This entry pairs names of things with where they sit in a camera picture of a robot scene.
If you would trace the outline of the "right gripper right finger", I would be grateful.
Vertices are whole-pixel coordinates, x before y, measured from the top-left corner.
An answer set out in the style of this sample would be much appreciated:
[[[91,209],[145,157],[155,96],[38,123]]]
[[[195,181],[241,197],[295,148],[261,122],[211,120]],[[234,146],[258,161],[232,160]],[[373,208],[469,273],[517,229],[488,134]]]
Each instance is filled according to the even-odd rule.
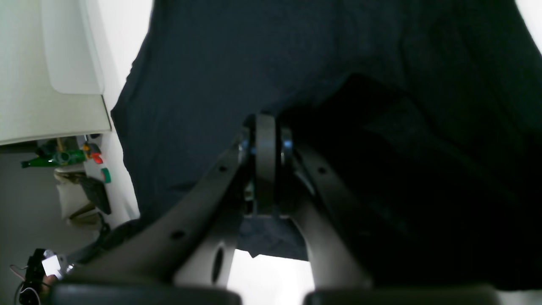
[[[368,290],[373,276],[357,253],[349,229],[359,202],[313,147],[290,128],[277,129],[275,199],[281,216],[289,217],[304,238],[317,290]]]

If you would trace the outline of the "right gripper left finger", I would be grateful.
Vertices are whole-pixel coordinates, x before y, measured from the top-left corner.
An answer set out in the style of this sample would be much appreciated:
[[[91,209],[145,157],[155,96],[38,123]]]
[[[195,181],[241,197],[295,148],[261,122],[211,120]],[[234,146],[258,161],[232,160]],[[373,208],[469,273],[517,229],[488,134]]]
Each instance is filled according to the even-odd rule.
[[[64,280],[64,286],[227,286],[238,232],[255,214],[256,116],[159,220]]]

